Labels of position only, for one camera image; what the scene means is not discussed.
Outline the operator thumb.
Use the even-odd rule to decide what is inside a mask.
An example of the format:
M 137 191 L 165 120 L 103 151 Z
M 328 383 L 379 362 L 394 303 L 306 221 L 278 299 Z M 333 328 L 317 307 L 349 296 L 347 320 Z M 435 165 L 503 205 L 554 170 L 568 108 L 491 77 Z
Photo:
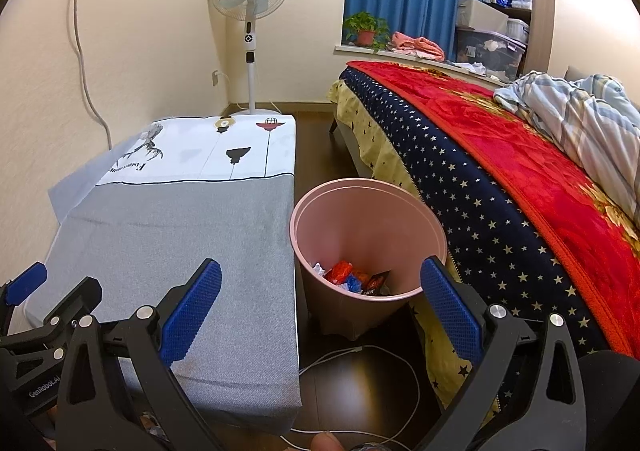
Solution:
M 309 449 L 311 451 L 345 451 L 337 437 L 328 431 L 315 435 L 311 440 Z

